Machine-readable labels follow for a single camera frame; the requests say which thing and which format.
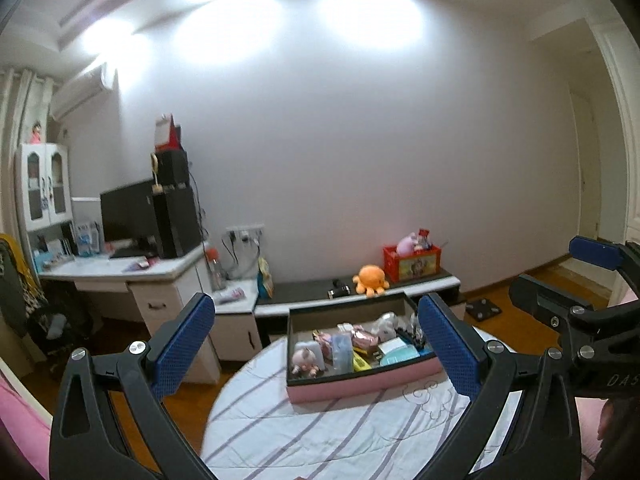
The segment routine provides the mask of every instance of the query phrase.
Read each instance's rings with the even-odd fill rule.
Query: black speaker
[[[158,159],[158,184],[160,186],[189,185],[189,161],[184,150],[163,150],[156,153]]]
[[[180,258],[202,242],[193,190],[183,187],[151,196],[156,245],[163,259]]]

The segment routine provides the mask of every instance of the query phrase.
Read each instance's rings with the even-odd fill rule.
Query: round table
[[[362,396],[291,404],[286,352],[286,338],[271,344],[216,399],[200,456],[220,480],[413,479],[469,404],[444,372]],[[474,470],[494,460],[519,399],[510,394]]]

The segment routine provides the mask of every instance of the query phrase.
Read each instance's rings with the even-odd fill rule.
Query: blue gripper pad
[[[622,254],[614,244],[607,244],[577,236],[569,242],[569,254],[576,260],[603,269],[616,270],[622,265]]]
[[[160,355],[154,359],[151,390],[156,398],[162,399],[178,390],[213,326],[215,314],[213,300],[206,294],[196,294],[176,320],[165,323],[157,332],[156,335],[162,337],[160,332],[165,327],[175,330]]]
[[[453,325],[455,322],[462,322],[455,318],[446,304],[442,304],[447,313],[431,297],[423,296],[420,299],[418,303],[420,327],[457,393],[475,400],[481,387],[480,363]]]

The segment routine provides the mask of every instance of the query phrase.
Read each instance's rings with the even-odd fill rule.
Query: red toy crate
[[[417,280],[440,272],[440,254],[442,249],[432,246],[428,251],[417,251],[411,256],[399,256],[396,246],[382,249],[385,257],[385,274],[392,282]]]

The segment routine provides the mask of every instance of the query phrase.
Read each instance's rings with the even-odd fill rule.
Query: wall socket
[[[248,241],[251,238],[260,238],[264,233],[264,224],[235,225],[227,227],[225,233],[236,235],[236,241]]]

